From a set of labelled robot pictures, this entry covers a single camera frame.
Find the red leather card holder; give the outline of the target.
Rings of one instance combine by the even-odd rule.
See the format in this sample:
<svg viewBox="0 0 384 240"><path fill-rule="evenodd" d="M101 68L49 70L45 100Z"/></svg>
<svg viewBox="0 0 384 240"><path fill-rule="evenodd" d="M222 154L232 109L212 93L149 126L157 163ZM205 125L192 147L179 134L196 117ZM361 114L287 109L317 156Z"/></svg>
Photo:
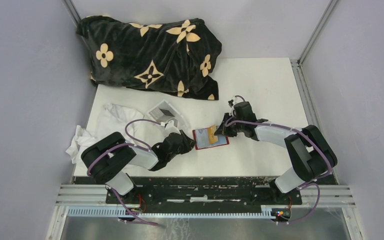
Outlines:
<svg viewBox="0 0 384 240"><path fill-rule="evenodd" d="M194 129L192 134L195 141L195 149L203 150L228 145L229 140L226 136L215 135L216 129L216 125Z"/></svg>

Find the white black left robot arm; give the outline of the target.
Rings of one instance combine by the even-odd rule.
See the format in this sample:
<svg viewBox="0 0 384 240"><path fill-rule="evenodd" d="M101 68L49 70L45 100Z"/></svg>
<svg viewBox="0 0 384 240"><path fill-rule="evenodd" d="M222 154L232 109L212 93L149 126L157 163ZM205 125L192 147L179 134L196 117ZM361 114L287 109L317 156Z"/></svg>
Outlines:
<svg viewBox="0 0 384 240"><path fill-rule="evenodd" d="M149 150L129 142L116 131L84 150L81 160L87 167L89 177L97 184L116 190L118 197L129 204L136 200L138 191L130 176L123 172L126 165L156 172L177 155L189 153L195 144L196 141L181 130L170 133Z"/></svg>

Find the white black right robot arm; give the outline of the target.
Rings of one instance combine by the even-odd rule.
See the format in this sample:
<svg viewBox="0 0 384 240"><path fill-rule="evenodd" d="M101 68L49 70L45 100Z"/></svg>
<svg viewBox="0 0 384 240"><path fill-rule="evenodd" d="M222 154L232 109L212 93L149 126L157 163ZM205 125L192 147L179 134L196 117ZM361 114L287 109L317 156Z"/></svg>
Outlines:
<svg viewBox="0 0 384 240"><path fill-rule="evenodd" d="M287 150L291 167L269 184L269 199L282 204L289 192L300 190L332 173L338 159L315 125L292 128L258 119L248 101L229 102L231 112L223 116L215 135L233 138L239 133L258 142L267 142Z"/></svg>

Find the stack of cards in box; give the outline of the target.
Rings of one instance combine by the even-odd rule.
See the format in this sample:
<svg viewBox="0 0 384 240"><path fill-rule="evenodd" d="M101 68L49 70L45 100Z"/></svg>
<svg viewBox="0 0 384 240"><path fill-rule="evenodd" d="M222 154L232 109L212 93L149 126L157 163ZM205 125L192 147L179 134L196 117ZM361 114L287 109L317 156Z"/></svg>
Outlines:
<svg viewBox="0 0 384 240"><path fill-rule="evenodd" d="M168 109L156 107L149 112L149 115L157 122L167 122L175 118Z"/></svg>

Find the white plastic card box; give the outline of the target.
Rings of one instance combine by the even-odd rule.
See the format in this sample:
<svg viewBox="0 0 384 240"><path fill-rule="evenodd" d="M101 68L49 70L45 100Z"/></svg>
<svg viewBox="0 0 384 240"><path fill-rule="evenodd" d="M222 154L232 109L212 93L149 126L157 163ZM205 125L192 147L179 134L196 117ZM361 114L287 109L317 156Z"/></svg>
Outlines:
<svg viewBox="0 0 384 240"><path fill-rule="evenodd" d="M160 101L157 105L151 107L146 114L153 121L167 123L173 120L174 126L178 129L182 129L184 131L190 129L190 125L182 113L165 99Z"/></svg>

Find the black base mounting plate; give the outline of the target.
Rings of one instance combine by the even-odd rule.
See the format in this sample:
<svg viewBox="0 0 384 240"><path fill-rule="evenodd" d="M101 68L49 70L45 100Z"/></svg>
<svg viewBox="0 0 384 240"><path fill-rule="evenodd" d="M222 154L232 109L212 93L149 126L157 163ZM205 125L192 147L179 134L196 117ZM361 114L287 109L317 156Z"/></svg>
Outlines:
<svg viewBox="0 0 384 240"><path fill-rule="evenodd" d="M288 208L303 203L301 193L284 195L270 189L269 176L133 177L135 188L121 199L145 213L260 213L261 206Z"/></svg>

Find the white crumpled cloth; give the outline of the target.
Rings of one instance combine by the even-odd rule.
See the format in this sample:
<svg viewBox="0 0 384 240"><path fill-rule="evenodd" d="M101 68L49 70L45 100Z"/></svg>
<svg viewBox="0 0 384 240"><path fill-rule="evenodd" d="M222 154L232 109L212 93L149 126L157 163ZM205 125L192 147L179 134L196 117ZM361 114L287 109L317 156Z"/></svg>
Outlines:
<svg viewBox="0 0 384 240"><path fill-rule="evenodd" d="M120 132L126 140L132 141L133 139L127 136L125 127L131 121L144 117L145 115L135 108L106 103L101 107L94 130L87 130L77 125L71 144L65 151L70 156L72 164L75 165L74 176L86 176L87 167L82 162L81 154L88 147L114 132Z"/></svg>

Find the black floral blanket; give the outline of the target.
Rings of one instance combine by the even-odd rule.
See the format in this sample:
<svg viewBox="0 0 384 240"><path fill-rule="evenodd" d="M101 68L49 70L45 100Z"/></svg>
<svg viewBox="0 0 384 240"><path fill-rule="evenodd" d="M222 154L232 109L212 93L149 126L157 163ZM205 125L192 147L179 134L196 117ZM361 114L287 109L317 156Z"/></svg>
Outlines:
<svg viewBox="0 0 384 240"><path fill-rule="evenodd" d="M219 99L211 73L222 43L200 18L139 24L93 15L78 22L76 33L88 49L94 85Z"/></svg>

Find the aluminium frame rail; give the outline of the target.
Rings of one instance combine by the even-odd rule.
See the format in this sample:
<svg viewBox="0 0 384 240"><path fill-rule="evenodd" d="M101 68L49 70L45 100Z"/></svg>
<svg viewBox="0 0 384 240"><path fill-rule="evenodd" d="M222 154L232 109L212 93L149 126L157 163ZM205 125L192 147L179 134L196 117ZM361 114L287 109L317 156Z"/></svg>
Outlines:
<svg viewBox="0 0 384 240"><path fill-rule="evenodd" d="M301 97L303 108L306 114L306 118L309 124L316 125L320 129L321 124L318 117L318 113L315 107L315 103L310 93L310 87L304 76L304 62L309 56L309 53L316 43L320 33L328 22L329 17L332 15L336 8L338 0L330 0L322 17L318 21L314 31L312 32L307 44L305 45L302 53L298 59L291 61L292 70L295 76L298 91ZM353 199L350 188L347 185L339 185L338 180L334 174L325 178L320 178L320 197L318 202L318 208L355 208L356 204ZM294 205L294 208L308 208L311 209L317 200L317 189L314 186L310 186L300 191L302 204Z"/></svg>

